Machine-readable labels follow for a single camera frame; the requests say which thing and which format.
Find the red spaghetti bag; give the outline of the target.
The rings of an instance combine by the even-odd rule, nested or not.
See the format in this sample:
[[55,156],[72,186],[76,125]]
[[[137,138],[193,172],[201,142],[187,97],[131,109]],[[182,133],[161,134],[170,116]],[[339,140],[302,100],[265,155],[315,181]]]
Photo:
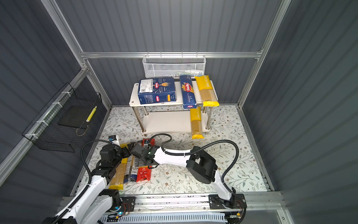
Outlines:
[[[155,139],[152,139],[151,141],[149,141],[149,139],[143,139],[141,142],[141,145],[143,147],[147,147],[149,144],[154,145]],[[138,168],[136,182],[138,183],[138,182],[142,182],[142,181],[150,181],[152,170],[149,169],[147,165],[144,165],[144,162],[141,160],[139,160],[138,167],[139,168]]]

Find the dark blue Barilla box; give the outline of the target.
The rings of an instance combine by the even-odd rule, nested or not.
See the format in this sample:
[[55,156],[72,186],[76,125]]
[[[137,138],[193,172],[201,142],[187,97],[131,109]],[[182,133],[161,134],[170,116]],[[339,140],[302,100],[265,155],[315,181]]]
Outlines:
[[141,105],[175,102],[176,90],[173,77],[141,79],[138,97]]

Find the yellow Pasta Time bag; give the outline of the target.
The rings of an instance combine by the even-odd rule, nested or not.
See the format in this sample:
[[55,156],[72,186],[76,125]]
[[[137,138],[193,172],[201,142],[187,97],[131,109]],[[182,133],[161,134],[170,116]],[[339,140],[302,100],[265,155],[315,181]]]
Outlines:
[[192,139],[204,139],[202,134],[200,107],[190,109]]
[[195,78],[204,107],[217,107],[219,102],[209,76],[204,75]]

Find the blue Barilla spaghetti box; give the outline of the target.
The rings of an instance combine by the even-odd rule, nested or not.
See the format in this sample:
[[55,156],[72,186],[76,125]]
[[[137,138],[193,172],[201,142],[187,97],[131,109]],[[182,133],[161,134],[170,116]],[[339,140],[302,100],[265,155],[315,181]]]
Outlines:
[[194,87],[190,75],[180,76],[180,86],[183,99],[184,109],[195,109],[197,108],[197,102],[194,94]]

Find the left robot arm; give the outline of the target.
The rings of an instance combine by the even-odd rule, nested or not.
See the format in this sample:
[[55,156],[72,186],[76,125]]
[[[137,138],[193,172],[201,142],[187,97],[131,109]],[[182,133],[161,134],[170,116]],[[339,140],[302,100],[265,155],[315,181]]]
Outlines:
[[100,151],[101,161],[89,172],[85,187],[54,217],[44,219],[44,224],[96,224],[106,213],[120,217],[125,213],[125,205],[117,189],[107,185],[116,174],[122,159],[130,156],[128,147],[106,142]]

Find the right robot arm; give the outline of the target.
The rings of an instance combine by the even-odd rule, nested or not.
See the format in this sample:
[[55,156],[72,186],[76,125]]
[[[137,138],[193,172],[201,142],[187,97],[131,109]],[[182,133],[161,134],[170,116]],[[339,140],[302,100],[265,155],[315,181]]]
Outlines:
[[243,198],[225,184],[216,160],[199,147],[179,153],[159,146],[143,147],[135,144],[130,154],[147,166],[169,164],[186,168],[198,182],[211,185],[216,191],[216,194],[208,196],[211,209],[246,208]]

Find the white two-tier shelf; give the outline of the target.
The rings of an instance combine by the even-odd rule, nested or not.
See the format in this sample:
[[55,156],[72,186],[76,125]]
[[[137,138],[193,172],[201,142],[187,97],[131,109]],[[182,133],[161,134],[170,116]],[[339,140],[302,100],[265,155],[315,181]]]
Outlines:
[[136,119],[140,125],[143,134],[156,133],[190,133],[191,120],[190,111],[159,111],[148,112],[147,107],[163,107],[178,106],[183,108],[183,97],[181,93],[181,84],[175,82],[176,101],[156,104],[140,104],[138,97],[139,84],[135,83],[131,93],[129,106],[133,109]]

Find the clear blue spaghetti bag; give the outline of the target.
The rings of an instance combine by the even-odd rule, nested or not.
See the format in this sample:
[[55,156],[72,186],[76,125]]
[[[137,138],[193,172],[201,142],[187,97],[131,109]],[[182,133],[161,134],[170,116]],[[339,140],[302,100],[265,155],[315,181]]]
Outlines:
[[130,156],[127,160],[124,183],[136,182],[139,170],[139,159],[135,156]]

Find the yellow spaghetti bag far left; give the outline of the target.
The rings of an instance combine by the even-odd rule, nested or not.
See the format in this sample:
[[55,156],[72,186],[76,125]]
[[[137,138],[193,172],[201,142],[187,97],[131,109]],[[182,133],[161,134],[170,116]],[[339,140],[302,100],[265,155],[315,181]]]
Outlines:
[[109,184],[109,189],[123,190],[125,171],[128,163],[128,157],[121,160],[121,163],[116,168],[116,173]]

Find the yellow tag in basket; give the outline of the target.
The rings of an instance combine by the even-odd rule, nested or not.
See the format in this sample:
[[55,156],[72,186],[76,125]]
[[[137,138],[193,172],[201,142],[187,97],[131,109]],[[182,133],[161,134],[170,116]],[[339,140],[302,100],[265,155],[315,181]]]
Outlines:
[[95,107],[91,110],[91,112],[89,113],[89,115],[88,115],[88,117],[87,117],[87,119],[86,119],[86,122],[87,122],[87,123],[89,123],[89,122],[91,121],[91,119],[92,119],[93,115],[95,114],[96,110],[97,110],[97,106],[95,106]]

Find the floral table mat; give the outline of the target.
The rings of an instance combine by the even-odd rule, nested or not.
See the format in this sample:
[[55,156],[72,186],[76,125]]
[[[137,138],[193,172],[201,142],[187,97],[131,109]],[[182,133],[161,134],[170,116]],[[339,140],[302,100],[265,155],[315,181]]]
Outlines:
[[[132,108],[112,108],[100,133],[100,142],[89,161],[90,169],[94,169],[99,161],[99,152],[104,141],[114,134],[118,135],[120,143],[138,142],[144,138]],[[217,140],[231,140],[238,145],[240,152],[235,166],[225,175],[227,186],[238,192],[267,190],[235,105],[214,107],[211,112],[210,131],[203,136],[203,139],[194,140],[190,132],[162,131],[154,140],[156,145],[175,150],[190,150],[194,146],[202,147]],[[149,181],[128,183],[123,189],[123,193],[127,195],[212,192],[212,186],[198,182],[187,169],[168,164],[153,169]]]

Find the items in white basket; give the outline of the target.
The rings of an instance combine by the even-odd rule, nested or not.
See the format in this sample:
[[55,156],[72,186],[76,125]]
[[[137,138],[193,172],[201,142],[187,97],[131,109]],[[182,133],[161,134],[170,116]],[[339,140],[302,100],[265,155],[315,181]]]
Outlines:
[[184,71],[164,71],[162,76],[163,77],[180,77],[182,75],[187,75],[190,77],[200,77],[203,76],[204,70],[184,70]]

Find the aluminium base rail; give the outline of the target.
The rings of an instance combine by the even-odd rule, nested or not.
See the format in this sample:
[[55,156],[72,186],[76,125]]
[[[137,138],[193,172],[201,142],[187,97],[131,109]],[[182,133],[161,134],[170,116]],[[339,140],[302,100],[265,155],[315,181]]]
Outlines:
[[[279,210],[286,207],[283,196],[278,191],[244,192],[247,211]],[[238,211],[243,206],[235,202],[224,206],[213,193],[122,195],[122,200],[130,207],[130,214],[174,213],[174,212],[229,212]]]

